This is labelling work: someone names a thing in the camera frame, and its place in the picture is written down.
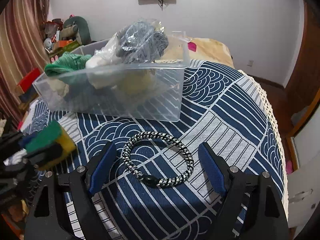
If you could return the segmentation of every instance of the silver bolt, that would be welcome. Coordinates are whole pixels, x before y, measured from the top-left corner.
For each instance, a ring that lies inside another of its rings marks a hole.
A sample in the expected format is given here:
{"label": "silver bolt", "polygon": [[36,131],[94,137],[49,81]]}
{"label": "silver bolt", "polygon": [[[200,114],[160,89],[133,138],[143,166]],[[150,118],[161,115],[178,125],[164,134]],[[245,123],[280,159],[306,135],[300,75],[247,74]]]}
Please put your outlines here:
{"label": "silver bolt", "polygon": [[52,176],[52,171],[47,171],[46,173],[45,173],[45,176],[47,177],[47,178],[50,178],[51,176]]}
{"label": "silver bolt", "polygon": [[85,167],[84,166],[79,166],[78,168],[77,168],[77,171],[78,172],[83,172],[85,170]]}
{"label": "silver bolt", "polygon": [[263,177],[265,177],[265,178],[269,178],[269,177],[270,177],[270,174],[269,174],[269,172],[267,172],[267,171],[264,171],[264,172],[262,173],[262,175],[263,175]]}
{"label": "silver bolt", "polygon": [[233,173],[237,173],[239,171],[239,169],[236,166],[231,166],[230,167],[230,171],[233,172]]}

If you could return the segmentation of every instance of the black and silver braided band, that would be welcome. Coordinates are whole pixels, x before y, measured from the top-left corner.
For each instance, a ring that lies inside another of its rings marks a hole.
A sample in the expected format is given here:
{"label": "black and silver braided band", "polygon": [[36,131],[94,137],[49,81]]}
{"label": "black and silver braided band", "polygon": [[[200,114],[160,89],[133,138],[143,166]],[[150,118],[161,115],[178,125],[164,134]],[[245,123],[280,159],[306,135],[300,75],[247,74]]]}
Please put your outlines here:
{"label": "black and silver braided band", "polygon": [[[166,143],[168,143],[169,145],[172,144],[175,147],[177,147],[179,152],[183,155],[185,161],[187,162],[187,170],[183,172],[181,175],[175,178],[169,178],[169,179],[165,179],[165,178],[158,179],[155,176],[143,174],[138,169],[138,167],[134,165],[134,163],[131,161],[130,153],[137,142],[145,139],[161,139]],[[175,186],[180,183],[183,183],[190,177],[194,168],[194,161],[188,148],[174,136],[167,133],[161,133],[161,132],[141,132],[134,135],[124,145],[121,158],[124,161],[124,164],[127,166],[128,170],[131,171],[131,173],[135,177],[137,177],[142,182],[144,182],[147,186],[150,186],[150,187],[155,187],[155,186],[167,187],[167,186]]]}

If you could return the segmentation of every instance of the curtain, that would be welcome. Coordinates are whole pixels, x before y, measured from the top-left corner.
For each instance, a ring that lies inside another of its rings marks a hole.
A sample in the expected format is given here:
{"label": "curtain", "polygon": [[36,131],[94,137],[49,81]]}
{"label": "curtain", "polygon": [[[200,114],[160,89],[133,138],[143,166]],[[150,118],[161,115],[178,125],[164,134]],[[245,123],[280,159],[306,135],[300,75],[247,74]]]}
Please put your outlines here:
{"label": "curtain", "polygon": [[17,83],[49,62],[40,29],[48,8],[49,0],[10,0],[0,15],[0,108],[14,125],[22,119],[20,100],[14,93]]}

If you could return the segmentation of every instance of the black bead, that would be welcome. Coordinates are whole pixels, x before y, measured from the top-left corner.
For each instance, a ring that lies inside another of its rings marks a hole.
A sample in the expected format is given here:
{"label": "black bead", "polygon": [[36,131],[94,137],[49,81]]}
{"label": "black bead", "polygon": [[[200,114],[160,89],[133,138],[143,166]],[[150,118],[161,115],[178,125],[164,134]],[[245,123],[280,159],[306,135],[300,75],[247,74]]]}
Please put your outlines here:
{"label": "black bead", "polygon": [[142,181],[149,187],[156,187],[157,184],[159,184],[160,179],[152,175],[144,175]]}

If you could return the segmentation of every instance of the blue and white patterned tablecloth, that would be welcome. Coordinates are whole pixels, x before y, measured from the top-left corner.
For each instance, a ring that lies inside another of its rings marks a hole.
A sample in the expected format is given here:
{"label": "blue and white patterned tablecloth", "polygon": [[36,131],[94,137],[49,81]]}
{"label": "blue and white patterned tablecloth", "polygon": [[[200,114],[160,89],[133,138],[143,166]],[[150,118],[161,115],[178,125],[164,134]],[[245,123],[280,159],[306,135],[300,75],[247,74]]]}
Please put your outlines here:
{"label": "blue and white patterned tablecloth", "polygon": [[[259,93],[248,77],[217,63],[193,60],[185,70],[181,115],[178,122],[111,117],[93,114],[50,112],[40,100],[33,121],[25,132],[41,130],[52,119],[65,128],[77,145],[78,154],[55,168],[57,173],[85,165],[112,140],[120,156],[122,147],[135,133],[161,131],[182,140],[193,155],[195,169],[188,182],[165,189],[140,183],[117,160],[109,182],[94,196],[94,203],[113,239],[203,239],[222,200],[203,171],[197,148],[207,141],[217,155],[242,171],[268,171],[281,198],[284,173],[279,148]],[[146,141],[132,152],[142,172],[156,177],[174,177],[186,169],[182,157],[165,143]],[[66,194],[72,226],[82,237],[72,199]],[[243,224],[248,196],[234,227]]]}

